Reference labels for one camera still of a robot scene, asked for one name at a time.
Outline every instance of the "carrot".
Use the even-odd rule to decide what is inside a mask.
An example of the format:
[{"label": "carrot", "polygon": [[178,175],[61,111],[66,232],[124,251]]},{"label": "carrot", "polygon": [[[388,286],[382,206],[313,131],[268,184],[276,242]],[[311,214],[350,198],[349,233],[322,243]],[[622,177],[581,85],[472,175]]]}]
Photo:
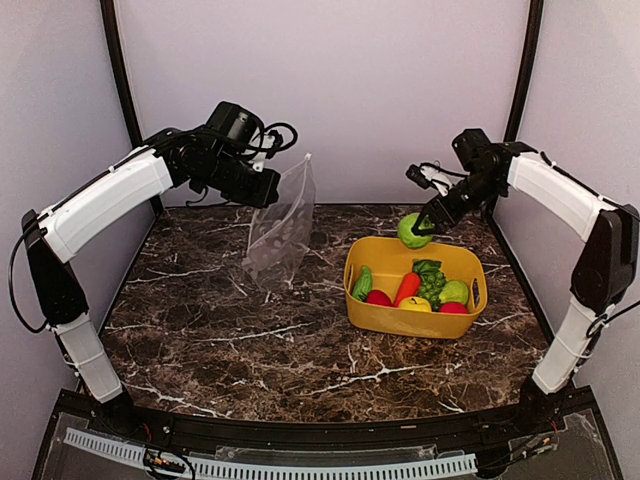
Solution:
[{"label": "carrot", "polygon": [[400,302],[408,297],[414,297],[418,293],[420,288],[420,275],[417,273],[407,273],[402,279],[398,292],[396,293],[396,299],[393,302],[393,306],[397,307]]}]

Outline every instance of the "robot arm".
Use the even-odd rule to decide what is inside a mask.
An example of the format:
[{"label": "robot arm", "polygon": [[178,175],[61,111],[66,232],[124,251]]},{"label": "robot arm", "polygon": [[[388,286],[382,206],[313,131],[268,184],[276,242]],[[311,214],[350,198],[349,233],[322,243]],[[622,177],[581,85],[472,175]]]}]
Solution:
[{"label": "robot arm", "polygon": [[[407,177],[422,188],[436,186],[440,192],[420,212],[412,229],[416,235],[444,232],[469,211],[499,195],[506,197],[511,187],[547,207],[585,242],[572,275],[569,309],[532,376],[545,395],[558,392],[588,358],[594,323],[611,315],[633,282],[637,211],[607,202],[524,143],[491,143],[482,130],[473,129],[465,130],[452,145],[469,172],[455,186],[445,187],[437,176],[441,169],[432,164],[412,165],[407,171]],[[425,219],[433,226],[423,227]]]},{"label": "robot arm", "polygon": [[[276,126],[293,134],[288,144],[282,144]],[[214,188],[243,205],[263,208],[276,202],[280,175],[264,168],[264,162],[296,139],[293,127],[265,127],[242,107],[222,102],[205,125],[185,132],[163,130],[60,203],[23,217],[29,267],[47,325],[99,402],[115,399],[124,389],[69,261],[118,218],[186,181],[198,193]]]}]

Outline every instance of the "plastic bag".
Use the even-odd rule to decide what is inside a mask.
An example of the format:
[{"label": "plastic bag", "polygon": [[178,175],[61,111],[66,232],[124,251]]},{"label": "plastic bag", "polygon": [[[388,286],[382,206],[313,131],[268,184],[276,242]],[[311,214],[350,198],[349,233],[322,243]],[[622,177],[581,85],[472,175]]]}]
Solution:
[{"label": "plastic bag", "polygon": [[256,210],[249,230],[247,256],[242,268],[264,290],[292,288],[293,277],[309,251],[316,185],[311,154],[282,174],[280,198]]}]

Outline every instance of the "table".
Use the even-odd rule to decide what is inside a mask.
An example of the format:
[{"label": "table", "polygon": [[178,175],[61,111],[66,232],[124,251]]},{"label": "table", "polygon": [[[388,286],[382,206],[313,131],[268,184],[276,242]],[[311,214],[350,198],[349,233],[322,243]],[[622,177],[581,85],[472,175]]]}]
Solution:
[{"label": "table", "polygon": [[284,292],[241,269],[251,210],[173,208],[157,220],[101,336],[135,402],[239,420],[368,422],[515,403],[547,348],[495,237],[466,217],[436,241],[482,261],[489,305],[461,339],[355,328],[349,247],[394,236],[416,206],[321,205],[309,253]]}]

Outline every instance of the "yellow bin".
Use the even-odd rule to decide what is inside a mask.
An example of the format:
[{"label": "yellow bin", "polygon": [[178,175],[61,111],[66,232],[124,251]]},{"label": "yellow bin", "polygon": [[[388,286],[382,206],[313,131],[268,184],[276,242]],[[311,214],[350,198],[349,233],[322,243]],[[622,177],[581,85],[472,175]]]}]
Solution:
[{"label": "yellow bin", "polygon": [[[470,288],[468,314],[429,313],[363,303],[351,296],[363,265],[373,272],[373,288],[393,301],[402,278],[417,259],[442,262],[449,280],[460,280]],[[487,283],[482,264],[465,248],[430,243],[410,250],[397,238],[365,237],[349,250],[344,270],[349,321],[356,327],[376,332],[425,338],[460,338],[487,306]]]}]

